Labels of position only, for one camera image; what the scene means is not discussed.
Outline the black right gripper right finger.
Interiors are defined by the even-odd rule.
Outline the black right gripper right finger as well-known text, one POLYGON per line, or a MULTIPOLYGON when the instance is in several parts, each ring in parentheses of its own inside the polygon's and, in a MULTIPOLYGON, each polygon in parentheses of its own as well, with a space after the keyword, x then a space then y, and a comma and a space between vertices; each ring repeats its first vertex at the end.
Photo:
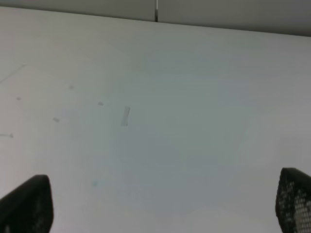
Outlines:
POLYGON ((275 204, 283 233, 311 231, 311 177, 290 167, 281 170, 275 204))

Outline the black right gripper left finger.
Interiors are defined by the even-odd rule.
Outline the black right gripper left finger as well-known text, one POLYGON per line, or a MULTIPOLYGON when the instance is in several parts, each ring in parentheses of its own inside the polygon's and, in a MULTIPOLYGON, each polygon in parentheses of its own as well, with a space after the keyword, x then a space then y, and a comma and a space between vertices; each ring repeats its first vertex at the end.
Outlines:
POLYGON ((50 179, 35 175, 0 199, 2 233, 48 233, 53 224, 50 179))

